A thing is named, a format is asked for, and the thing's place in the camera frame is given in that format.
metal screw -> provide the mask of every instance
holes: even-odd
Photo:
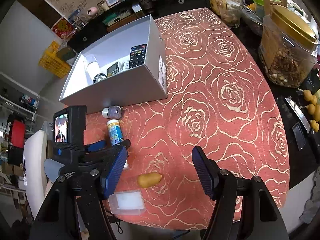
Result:
[[[99,174],[99,171],[98,170],[92,170],[90,171],[90,175],[91,176],[97,176]]]
[[[222,175],[228,175],[229,174],[229,171],[228,170],[226,170],[226,169],[221,169],[220,170],[220,173],[222,174]]]
[[[57,178],[58,182],[64,182],[65,179],[66,177],[63,175]]]
[[[255,182],[261,182],[262,181],[262,179],[259,176],[253,176],[253,180]]]

yellow vegetable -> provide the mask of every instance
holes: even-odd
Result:
[[[313,119],[316,120],[316,122],[320,121],[320,105],[315,106],[315,112],[313,113]]]
[[[315,113],[316,107],[315,107],[315,105],[310,104],[310,105],[306,106],[306,109],[308,109],[309,114],[313,115]]]
[[[152,187],[161,181],[162,175],[157,172],[141,174],[138,176],[138,185],[142,188]]]
[[[311,124],[311,127],[313,128],[313,130],[315,130],[315,132],[319,131],[319,124],[316,122],[316,120],[311,120],[309,121]]]
[[[306,101],[310,102],[312,100],[312,94],[310,90],[304,90],[303,97]]]
[[[312,95],[312,99],[311,99],[310,103],[312,103],[313,105],[316,105],[317,101],[318,101],[317,97],[315,95]]]

black remote control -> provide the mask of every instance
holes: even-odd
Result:
[[[146,44],[134,46],[131,48],[129,69],[140,66],[144,63],[146,48],[147,48]]]

plastic basket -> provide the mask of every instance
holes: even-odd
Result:
[[[53,41],[44,51],[42,58],[39,60],[39,66],[49,70],[52,74],[55,74],[59,78],[63,78],[70,72],[71,67],[68,63],[56,56],[58,49],[59,44]]]

floral tablecloth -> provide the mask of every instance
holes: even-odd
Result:
[[[214,201],[202,190],[191,159],[200,145],[236,176],[259,175],[278,207],[289,187],[283,123],[254,60],[233,32],[209,9],[155,20],[166,44],[168,98],[125,107],[128,164],[116,191],[137,189],[137,176],[157,171],[160,184],[142,189],[147,211],[120,219],[144,226],[203,229]],[[107,120],[87,115],[85,143],[108,138]],[[238,197],[235,220],[239,220]]]

